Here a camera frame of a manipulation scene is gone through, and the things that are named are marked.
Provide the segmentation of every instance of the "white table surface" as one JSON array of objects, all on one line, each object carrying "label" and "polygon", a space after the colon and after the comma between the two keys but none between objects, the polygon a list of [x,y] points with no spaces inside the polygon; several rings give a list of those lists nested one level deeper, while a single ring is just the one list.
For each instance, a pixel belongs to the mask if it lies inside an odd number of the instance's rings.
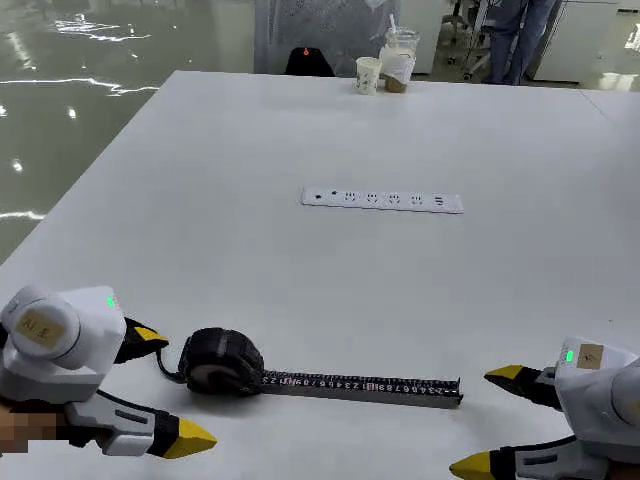
[{"label": "white table surface", "polygon": [[[568,434],[561,414],[485,382],[542,368],[566,335],[638,349],[640,167],[575,90],[176,73],[0,268],[113,286],[173,340],[235,328],[267,366],[457,378],[457,411],[261,396],[220,403],[152,358],[104,390],[215,434],[180,460],[35,442],[6,478],[442,479],[476,451]],[[460,216],[305,207],[304,186],[459,193]]]},{"label": "white table surface", "polygon": [[616,126],[622,140],[635,149],[638,158],[640,149],[640,93],[602,90],[583,90],[582,93],[593,105]]}]

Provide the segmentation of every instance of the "paper cup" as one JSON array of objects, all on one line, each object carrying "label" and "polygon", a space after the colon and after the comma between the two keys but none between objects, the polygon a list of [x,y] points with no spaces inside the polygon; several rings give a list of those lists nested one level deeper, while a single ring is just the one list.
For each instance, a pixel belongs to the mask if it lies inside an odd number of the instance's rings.
[{"label": "paper cup", "polygon": [[373,95],[378,88],[380,68],[382,62],[378,58],[360,57],[356,60],[358,73],[356,76],[356,90],[363,95]]}]

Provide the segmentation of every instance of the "plastic cup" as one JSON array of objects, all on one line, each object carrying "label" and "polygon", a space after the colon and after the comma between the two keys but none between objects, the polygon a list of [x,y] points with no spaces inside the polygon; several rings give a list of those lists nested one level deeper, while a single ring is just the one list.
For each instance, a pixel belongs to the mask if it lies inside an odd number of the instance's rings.
[{"label": "plastic cup", "polygon": [[420,35],[407,28],[390,28],[387,43],[380,52],[385,90],[404,93],[416,64],[416,48]]},{"label": "plastic cup", "polygon": [[356,60],[356,91],[363,95],[374,95],[378,88],[382,62],[378,58],[360,57]]}]

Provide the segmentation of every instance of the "human hand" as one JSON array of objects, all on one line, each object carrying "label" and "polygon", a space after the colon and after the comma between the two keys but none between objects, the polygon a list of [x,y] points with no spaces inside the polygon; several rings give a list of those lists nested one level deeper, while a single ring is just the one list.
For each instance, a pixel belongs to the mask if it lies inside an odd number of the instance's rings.
[{"label": "human hand", "polygon": [[27,453],[29,440],[55,440],[66,424],[59,407],[46,402],[15,404],[0,398],[0,455]]},{"label": "human hand", "polygon": [[607,480],[638,480],[640,478],[640,465],[629,463],[612,463],[609,468]]}]

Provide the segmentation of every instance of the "person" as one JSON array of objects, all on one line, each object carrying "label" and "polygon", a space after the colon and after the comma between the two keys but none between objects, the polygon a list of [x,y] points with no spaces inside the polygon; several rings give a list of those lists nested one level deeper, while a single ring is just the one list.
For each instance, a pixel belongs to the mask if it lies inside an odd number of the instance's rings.
[{"label": "person", "polygon": [[66,425],[58,406],[25,402],[22,408],[12,408],[12,404],[0,398],[0,456],[27,453],[29,440],[56,440]]},{"label": "person", "polygon": [[[551,10],[557,0],[502,0],[492,9],[494,25],[491,32],[491,72],[484,83],[520,85],[522,76],[533,58],[547,28]],[[513,40],[518,44],[508,72],[505,73]]]},{"label": "person", "polygon": [[[0,454],[27,453],[29,440],[55,440],[56,431],[64,427],[64,416],[57,408],[35,406],[34,411],[14,412],[0,399]],[[608,480],[638,480],[640,465],[614,463]]]}]

